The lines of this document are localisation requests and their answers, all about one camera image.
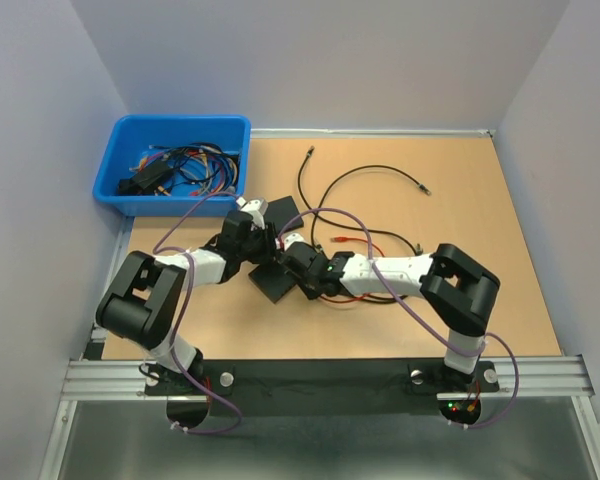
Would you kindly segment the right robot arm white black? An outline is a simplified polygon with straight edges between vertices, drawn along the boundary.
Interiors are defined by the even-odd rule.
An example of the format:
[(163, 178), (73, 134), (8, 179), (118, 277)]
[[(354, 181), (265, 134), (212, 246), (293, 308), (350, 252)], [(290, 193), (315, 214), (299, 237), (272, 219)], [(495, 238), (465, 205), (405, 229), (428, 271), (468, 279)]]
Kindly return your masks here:
[[(390, 295), (445, 345), (440, 366), (443, 384), (462, 390), (475, 380), (500, 280), (458, 247), (441, 244), (436, 251), (415, 257), (370, 258), (338, 252), (329, 258), (303, 241), (294, 241), (278, 261), (309, 299)], [(405, 297), (426, 300), (447, 326), (448, 336), (440, 336), (426, 324), (404, 302)]]

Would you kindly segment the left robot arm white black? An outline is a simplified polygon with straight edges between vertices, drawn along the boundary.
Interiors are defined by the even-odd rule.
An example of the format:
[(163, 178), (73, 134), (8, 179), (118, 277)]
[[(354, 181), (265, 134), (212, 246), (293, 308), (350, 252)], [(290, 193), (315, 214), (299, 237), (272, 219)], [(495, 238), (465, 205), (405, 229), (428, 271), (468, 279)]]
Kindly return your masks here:
[(255, 213), (234, 210), (204, 246), (194, 250), (158, 247), (161, 255), (133, 251), (127, 255), (95, 312), (96, 324), (141, 347), (168, 369), (168, 382), (190, 394), (203, 377), (203, 354), (177, 332), (174, 317), (180, 297), (197, 286), (222, 284), (243, 263), (275, 260), (276, 229)]

